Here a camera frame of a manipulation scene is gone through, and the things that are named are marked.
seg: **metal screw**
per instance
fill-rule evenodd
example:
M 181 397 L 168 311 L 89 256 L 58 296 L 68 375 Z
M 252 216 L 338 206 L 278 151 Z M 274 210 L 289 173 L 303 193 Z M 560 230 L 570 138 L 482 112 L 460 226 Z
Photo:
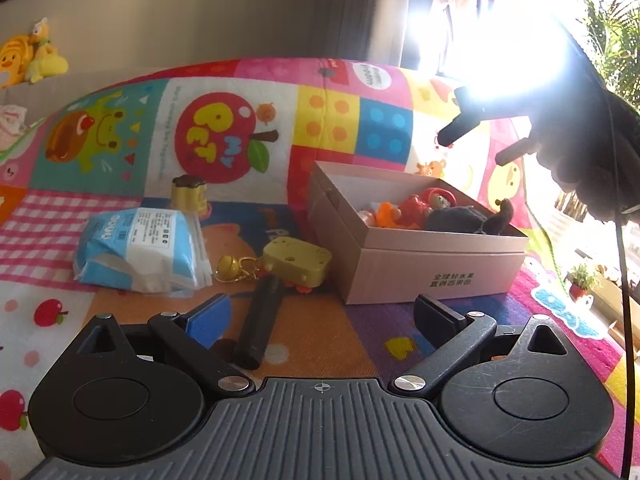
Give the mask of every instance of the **metal screw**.
M 396 388 L 407 392 L 417 392 L 426 386 L 426 382 L 422 377 L 417 375 L 402 375 L 394 381 Z
M 249 381 L 239 375 L 229 375 L 220 379 L 218 386 L 228 392 L 241 392 L 249 387 Z

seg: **blue pad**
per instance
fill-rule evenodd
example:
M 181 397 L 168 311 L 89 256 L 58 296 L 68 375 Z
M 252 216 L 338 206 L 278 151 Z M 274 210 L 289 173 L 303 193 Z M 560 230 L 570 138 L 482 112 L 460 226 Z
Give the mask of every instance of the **blue pad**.
M 231 323 L 231 298 L 217 294 L 197 310 L 187 319 L 185 332 L 208 349 L 222 337 Z

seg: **cardboard box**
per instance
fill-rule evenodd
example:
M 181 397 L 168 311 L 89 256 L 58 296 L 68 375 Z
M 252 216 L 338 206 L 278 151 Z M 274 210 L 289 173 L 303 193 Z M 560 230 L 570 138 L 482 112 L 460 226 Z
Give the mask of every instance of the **cardboard box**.
M 501 236 L 370 228 L 357 211 L 371 202 L 401 203 L 428 187 L 458 205 L 487 208 L 446 182 L 399 171 L 316 162 L 309 179 L 309 221 L 332 252 L 332 275 L 347 304 L 400 303 L 419 294 L 439 300 L 506 292 L 529 239 L 509 226 Z

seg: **yellow plush toy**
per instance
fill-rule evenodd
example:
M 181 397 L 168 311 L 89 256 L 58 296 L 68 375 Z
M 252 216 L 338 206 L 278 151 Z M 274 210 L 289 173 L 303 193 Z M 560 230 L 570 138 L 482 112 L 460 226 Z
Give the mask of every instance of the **yellow plush toy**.
M 0 48 L 0 89 L 24 81 L 24 73 L 33 59 L 30 37 L 21 34 Z
M 36 46 L 36 53 L 27 67 L 25 78 L 37 83 L 43 77 L 64 74 L 69 70 L 69 63 L 58 54 L 58 50 L 49 39 L 49 23 L 42 18 L 33 27 L 30 43 Z

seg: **colorful play mat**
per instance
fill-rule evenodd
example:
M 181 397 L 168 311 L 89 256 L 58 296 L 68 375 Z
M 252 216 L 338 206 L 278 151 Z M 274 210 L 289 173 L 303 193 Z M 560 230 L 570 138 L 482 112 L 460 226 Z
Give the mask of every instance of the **colorful play mat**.
M 18 480 L 42 460 L 23 412 L 91 316 L 113 312 L 121 323 L 145 322 L 224 292 L 233 303 L 225 338 L 233 339 L 248 307 L 252 282 L 214 283 L 186 298 L 76 283 L 72 254 L 86 220 L 167 206 L 172 178 L 193 173 L 207 181 L 211 215 L 202 226 L 212 264 L 226 254 L 255 256 L 277 236 L 313 240 L 304 209 L 315 160 L 440 176 L 494 210 L 496 200 L 511 199 L 513 224 L 531 236 L 532 250 L 510 292 L 445 303 L 461 313 L 481 310 L 500 324 L 552 315 L 614 400 L 613 427 L 598 458 L 619 472 L 622 350 L 543 267 L 549 267 L 548 247 L 528 213 L 524 165 L 494 162 L 517 139 L 511 121 L 483 123 L 452 146 L 436 142 L 437 131 L 458 113 L 453 86 L 345 60 L 235 60 L 122 83 L 41 123 L 0 165 L 0 479 Z M 219 343 L 214 351 L 224 346 Z M 413 325 L 411 304 L 345 306 L 325 283 L 311 294 L 286 296 L 265 361 L 252 377 L 386 382 L 431 351 Z M 638 425 L 636 442 L 640 465 Z

